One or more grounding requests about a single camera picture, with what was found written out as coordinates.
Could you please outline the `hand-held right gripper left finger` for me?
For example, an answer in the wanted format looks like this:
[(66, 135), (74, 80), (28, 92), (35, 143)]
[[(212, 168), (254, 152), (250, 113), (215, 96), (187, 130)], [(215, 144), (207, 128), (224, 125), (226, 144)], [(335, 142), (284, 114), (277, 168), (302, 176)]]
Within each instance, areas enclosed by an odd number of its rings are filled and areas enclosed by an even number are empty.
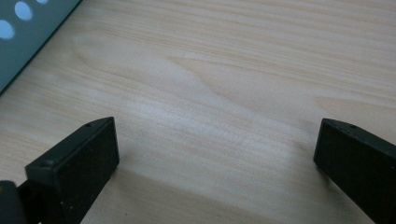
[(120, 163), (115, 120), (91, 121), (25, 167), (28, 224), (79, 224)]

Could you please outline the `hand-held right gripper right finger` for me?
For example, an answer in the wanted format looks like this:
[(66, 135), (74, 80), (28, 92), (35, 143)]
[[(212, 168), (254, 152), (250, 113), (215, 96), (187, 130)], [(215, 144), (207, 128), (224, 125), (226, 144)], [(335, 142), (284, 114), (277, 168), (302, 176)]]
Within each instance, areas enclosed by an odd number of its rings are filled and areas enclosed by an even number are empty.
[(335, 119), (320, 124), (314, 163), (375, 224), (396, 224), (396, 146)]

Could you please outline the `teal mat with pale dots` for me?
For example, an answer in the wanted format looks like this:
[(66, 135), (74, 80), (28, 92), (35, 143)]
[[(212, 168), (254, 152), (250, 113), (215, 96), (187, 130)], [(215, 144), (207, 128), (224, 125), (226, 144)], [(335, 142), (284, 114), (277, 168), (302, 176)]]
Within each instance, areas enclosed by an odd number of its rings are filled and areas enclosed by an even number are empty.
[(0, 95), (82, 0), (0, 0)]

